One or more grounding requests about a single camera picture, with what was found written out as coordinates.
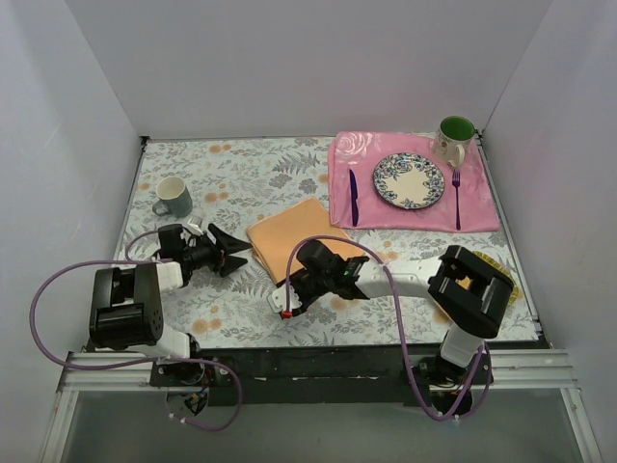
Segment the orange satin napkin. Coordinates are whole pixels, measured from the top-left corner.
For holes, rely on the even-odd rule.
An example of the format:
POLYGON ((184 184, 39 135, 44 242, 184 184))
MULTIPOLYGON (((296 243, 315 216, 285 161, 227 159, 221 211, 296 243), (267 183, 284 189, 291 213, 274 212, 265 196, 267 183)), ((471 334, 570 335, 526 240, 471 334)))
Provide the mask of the orange satin napkin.
POLYGON ((293 248, 303 239, 316 235, 350 239, 344 230, 331 225, 329 213, 316 198, 308 198, 247 228, 255 258, 275 285, 285 279, 293 248))

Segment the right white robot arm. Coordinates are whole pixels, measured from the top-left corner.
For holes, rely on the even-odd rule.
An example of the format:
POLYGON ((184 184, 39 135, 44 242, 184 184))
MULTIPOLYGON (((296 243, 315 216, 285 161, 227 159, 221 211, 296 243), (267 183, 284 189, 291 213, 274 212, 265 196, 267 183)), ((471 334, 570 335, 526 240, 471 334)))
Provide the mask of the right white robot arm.
POLYGON ((329 293, 345 300, 431 300, 451 321, 431 377, 454 384, 469 375, 482 343, 499 332, 515 287, 508 275, 458 245, 448 246, 436 258, 386 264, 369 250, 345 259, 328 247, 328 241, 326 236, 312 237, 292 250, 288 261, 301 268, 285 271, 270 301, 281 318, 305 313, 329 293))

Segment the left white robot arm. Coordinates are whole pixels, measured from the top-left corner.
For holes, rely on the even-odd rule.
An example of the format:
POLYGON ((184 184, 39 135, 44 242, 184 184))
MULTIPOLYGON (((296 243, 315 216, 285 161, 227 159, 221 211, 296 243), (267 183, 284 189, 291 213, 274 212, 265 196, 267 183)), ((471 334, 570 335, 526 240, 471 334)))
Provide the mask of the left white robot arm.
POLYGON ((159 228, 157 237, 154 260, 95 272, 90 340, 98 349, 175 358, 172 374, 181 384, 193 386, 205 373, 203 359, 196 356, 199 344, 165 322, 162 294, 188 286, 193 273, 203 268, 228 276, 248 263, 237 254, 251 244, 213 224, 206 231, 171 224, 159 228))

